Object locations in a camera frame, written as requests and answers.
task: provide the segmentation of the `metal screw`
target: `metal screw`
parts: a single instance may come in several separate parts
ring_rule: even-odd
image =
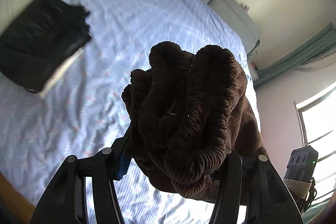
[[[259,160],[261,161],[267,161],[267,157],[265,155],[259,155]]]
[[[67,157],[67,162],[71,163],[71,162],[75,161],[75,159],[76,159],[75,156],[71,155],[71,156]]]
[[[225,153],[226,154],[231,154],[232,153],[232,150],[228,147],[225,148]]]
[[[107,155],[107,154],[110,154],[112,152],[112,149],[109,148],[109,147],[106,147],[104,148],[102,151],[101,151],[103,154]]]

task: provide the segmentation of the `black garment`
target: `black garment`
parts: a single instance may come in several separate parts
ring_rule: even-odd
[[[37,93],[63,61],[91,36],[82,6],[34,0],[0,36],[0,71]]]

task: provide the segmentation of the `mattress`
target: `mattress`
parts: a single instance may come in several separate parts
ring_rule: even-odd
[[[37,205],[64,159],[89,157],[122,136],[129,117],[121,93],[130,72],[148,69],[161,41],[196,53],[207,44],[233,52],[248,78],[246,96],[257,120],[256,96],[239,36],[201,0],[64,0],[82,4],[92,41],[44,98],[0,73],[0,171],[14,189]],[[213,204],[152,187],[132,160],[115,182],[125,223],[207,223]],[[87,208],[95,223],[91,181]]]

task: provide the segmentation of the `window frame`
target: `window frame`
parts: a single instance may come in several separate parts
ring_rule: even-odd
[[[322,101],[324,101],[325,99],[327,99],[333,92],[336,92],[336,87],[334,87],[333,89],[331,89],[330,91],[328,91],[328,92],[327,92],[326,94],[324,94],[323,96],[317,98],[317,99],[314,100],[313,102],[311,102],[311,103],[309,103],[309,104],[307,104],[307,105],[305,105],[305,106],[303,106],[303,107],[296,108],[296,109],[297,109],[298,116],[299,116],[299,122],[300,122],[301,130],[302,130],[303,146],[310,145],[311,143],[313,143],[313,142],[315,142],[315,141],[317,141],[317,140],[322,139],[323,137],[329,135],[330,133],[333,133],[333,132],[336,130],[336,129],[332,129],[331,131],[326,132],[325,134],[319,136],[318,138],[316,138],[316,139],[314,139],[314,140],[308,142],[308,141],[307,141],[306,128],[305,128],[305,122],[304,122],[304,120],[303,120],[303,115],[302,115],[302,113],[305,112],[306,110],[308,110],[308,109],[310,109],[310,108],[316,106],[316,105],[319,104],[320,102],[322,102]],[[334,154],[336,154],[336,150],[334,150],[333,152],[329,153],[328,155],[323,156],[322,158],[317,159],[317,162],[316,162],[316,163],[321,162],[322,160],[325,160],[325,159],[327,159],[328,157],[330,157],[330,156],[332,156],[332,155],[334,155]],[[320,199],[320,198],[323,198],[324,196],[326,196],[326,195],[328,195],[328,194],[330,194],[330,193],[332,193],[332,192],[334,192],[334,191],[335,191],[335,189],[333,189],[333,190],[331,190],[330,192],[328,192],[328,193],[326,193],[326,194],[324,194],[324,195],[322,195],[322,196],[316,198],[315,200],[318,200],[318,199]]]

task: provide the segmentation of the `brown corduroy cloth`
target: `brown corduroy cloth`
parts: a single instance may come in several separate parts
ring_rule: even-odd
[[[194,55],[161,42],[149,61],[151,69],[132,71],[122,94],[131,119],[127,151],[158,190],[214,203],[219,181],[210,175],[226,147],[268,157],[246,75],[229,50],[213,45]]]

